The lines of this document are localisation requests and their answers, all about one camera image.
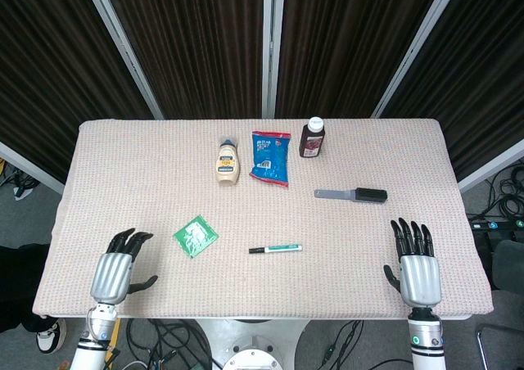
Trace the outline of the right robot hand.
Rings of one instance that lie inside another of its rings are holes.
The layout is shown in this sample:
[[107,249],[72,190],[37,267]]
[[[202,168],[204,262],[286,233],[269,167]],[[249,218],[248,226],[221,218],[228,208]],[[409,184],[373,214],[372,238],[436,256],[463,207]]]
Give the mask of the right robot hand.
[[404,219],[391,220],[400,275],[384,265],[386,280],[411,308],[433,308],[441,302],[440,267],[431,232],[425,224]]

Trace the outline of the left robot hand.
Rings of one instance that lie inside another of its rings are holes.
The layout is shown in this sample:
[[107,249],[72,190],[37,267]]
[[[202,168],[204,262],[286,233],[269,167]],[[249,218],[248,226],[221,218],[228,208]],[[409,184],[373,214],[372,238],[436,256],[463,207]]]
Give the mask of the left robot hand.
[[97,303],[119,305],[128,295],[145,291],[156,283],[157,275],[145,282],[131,283],[134,262],[142,245],[152,237],[152,233],[136,232],[134,228],[114,235],[94,274],[90,295]]

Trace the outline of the dark brown syrup bottle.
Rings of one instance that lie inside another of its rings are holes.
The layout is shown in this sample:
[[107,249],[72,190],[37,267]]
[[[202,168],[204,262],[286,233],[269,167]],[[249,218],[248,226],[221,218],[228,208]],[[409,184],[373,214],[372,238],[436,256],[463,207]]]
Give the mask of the dark brown syrup bottle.
[[300,137],[299,155],[303,158],[317,157],[325,137],[323,119],[314,116],[303,126]]

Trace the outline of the white black sneaker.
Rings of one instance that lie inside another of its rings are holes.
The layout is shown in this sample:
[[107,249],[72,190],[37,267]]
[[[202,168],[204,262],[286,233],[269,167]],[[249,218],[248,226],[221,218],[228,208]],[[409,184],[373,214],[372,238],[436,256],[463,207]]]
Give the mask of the white black sneaker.
[[51,327],[44,332],[36,334],[36,342],[42,354],[53,354],[64,344],[67,333],[66,321],[57,319]]

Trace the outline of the black trouser leg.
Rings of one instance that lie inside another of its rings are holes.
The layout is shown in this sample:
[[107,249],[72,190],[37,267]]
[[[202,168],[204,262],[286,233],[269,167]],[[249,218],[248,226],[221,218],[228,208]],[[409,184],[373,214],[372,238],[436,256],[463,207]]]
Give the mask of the black trouser leg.
[[0,333],[20,324],[28,332],[44,332],[54,323],[33,313],[48,251],[42,244],[0,246]]

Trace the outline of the dark office chair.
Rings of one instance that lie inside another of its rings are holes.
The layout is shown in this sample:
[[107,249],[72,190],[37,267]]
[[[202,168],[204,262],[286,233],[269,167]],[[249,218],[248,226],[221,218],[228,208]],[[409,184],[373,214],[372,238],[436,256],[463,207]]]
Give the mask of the dark office chair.
[[[500,242],[492,256],[492,281],[501,291],[524,297],[524,243],[505,240]],[[483,346],[484,330],[507,333],[510,336],[524,336],[524,330],[490,323],[481,323],[475,330],[477,348],[483,370],[490,370]]]

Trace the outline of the black power strip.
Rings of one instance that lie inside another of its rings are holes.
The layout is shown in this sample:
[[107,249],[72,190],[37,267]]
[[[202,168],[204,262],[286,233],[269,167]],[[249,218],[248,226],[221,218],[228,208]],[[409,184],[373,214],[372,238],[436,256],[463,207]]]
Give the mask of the black power strip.
[[473,231],[497,232],[497,231],[524,231],[524,220],[511,219],[508,221],[477,221],[470,223]]

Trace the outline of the green foil packet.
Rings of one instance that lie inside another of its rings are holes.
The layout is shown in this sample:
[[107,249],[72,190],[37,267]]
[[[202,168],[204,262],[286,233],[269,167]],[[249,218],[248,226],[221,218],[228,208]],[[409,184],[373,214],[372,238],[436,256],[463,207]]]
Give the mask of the green foil packet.
[[191,259],[198,256],[218,238],[219,234],[201,215],[196,216],[173,235],[175,242]]

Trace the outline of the grey brush black bristles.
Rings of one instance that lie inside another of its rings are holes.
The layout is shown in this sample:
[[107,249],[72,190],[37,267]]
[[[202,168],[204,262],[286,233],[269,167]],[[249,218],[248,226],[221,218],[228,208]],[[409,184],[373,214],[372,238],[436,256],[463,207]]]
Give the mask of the grey brush black bristles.
[[357,187],[356,189],[345,191],[317,189],[314,190],[314,196],[321,199],[369,202],[378,204],[385,203],[388,199],[388,195],[385,190],[363,187]]

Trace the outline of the beige woven tablecloth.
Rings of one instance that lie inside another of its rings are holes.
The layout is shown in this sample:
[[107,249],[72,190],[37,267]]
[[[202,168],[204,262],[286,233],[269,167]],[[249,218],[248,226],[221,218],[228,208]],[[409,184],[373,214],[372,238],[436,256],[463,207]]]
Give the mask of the beige woven tablecloth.
[[[327,120],[318,157],[299,156],[302,120],[95,120],[83,123],[34,301],[83,317],[100,256],[118,232],[149,232],[119,307],[133,318],[404,318],[388,283],[398,266],[391,220],[425,224],[440,265],[443,318],[487,314],[490,284],[435,120]],[[289,133],[288,187],[250,176],[252,132]],[[237,140],[237,183],[215,177],[219,143]],[[385,190],[385,203],[314,190]],[[219,238],[194,259],[173,235],[201,215]],[[249,254],[302,245],[302,251]]]

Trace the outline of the white robot torso base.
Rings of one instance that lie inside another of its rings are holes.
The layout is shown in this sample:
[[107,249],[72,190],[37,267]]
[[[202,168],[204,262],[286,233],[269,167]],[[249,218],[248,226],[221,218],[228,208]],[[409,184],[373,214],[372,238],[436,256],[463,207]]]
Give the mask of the white robot torso base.
[[213,370],[295,370],[296,348],[309,321],[199,318],[197,323],[210,345]]

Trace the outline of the mayonnaise squeeze bottle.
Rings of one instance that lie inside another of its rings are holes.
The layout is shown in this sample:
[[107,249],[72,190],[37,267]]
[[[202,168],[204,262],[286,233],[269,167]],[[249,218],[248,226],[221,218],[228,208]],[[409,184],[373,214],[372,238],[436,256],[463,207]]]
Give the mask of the mayonnaise squeeze bottle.
[[240,173],[240,162],[237,155],[237,140],[225,137],[220,140],[219,154],[215,163],[215,177],[219,185],[234,185]]

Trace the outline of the blue snack bag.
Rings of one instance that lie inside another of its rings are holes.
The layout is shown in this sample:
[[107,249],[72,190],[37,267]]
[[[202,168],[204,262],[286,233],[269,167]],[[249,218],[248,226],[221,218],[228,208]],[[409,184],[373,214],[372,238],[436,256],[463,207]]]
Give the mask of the blue snack bag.
[[287,153],[291,135],[280,132],[252,132],[252,178],[288,187]]

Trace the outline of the white partition frame post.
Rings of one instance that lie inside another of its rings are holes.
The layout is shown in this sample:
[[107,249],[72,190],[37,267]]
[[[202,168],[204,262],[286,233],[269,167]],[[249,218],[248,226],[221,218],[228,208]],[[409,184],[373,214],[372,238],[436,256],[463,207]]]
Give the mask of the white partition frame post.
[[62,194],[65,188],[65,184],[48,174],[43,169],[39,168],[33,162],[27,160],[18,152],[8,147],[3,142],[0,142],[0,157],[6,160],[8,163],[14,165],[16,168],[21,169],[28,175],[32,176],[45,186],[52,189],[58,194]]
[[378,119],[382,116],[382,113],[387,108],[391,99],[395,95],[398,87],[401,85],[404,77],[409,72],[412,64],[415,59],[418,57],[418,54],[422,50],[425,42],[431,35],[435,25],[441,18],[445,9],[449,5],[451,0],[433,0],[429,6],[425,16],[422,19],[422,23],[418,27],[416,34],[413,37],[411,44],[409,45],[402,61],[399,64],[396,72],[393,74],[390,82],[388,83],[386,90],[382,94],[379,102],[375,106],[373,113],[371,114],[371,119]]
[[284,2],[285,0],[263,1],[261,81],[263,119],[275,118]]
[[146,74],[142,69],[139,59],[133,50],[129,37],[124,30],[124,26],[122,25],[122,22],[115,10],[114,5],[112,4],[112,1],[92,0],[92,2],[96,7],[99,16],[102,18],[103,24],[111,36],[117,51],[124,61],[128,72],[135,82],[138,91],[141,93],[142,98],[147,104],[147,107],[153,118],[155,120],[164,120],[165,116],[162,112],[162,109],[160,108],[155,93],[153,92]]
[[475,187],[478,183],[484,181],[490,176],[498,173],[510,164],[524,157],[524,138],[511,146],[506,151],[497,155],[486,164],[476,169],[466,178],[458,182],[458,189],[461,193],[467,192]]

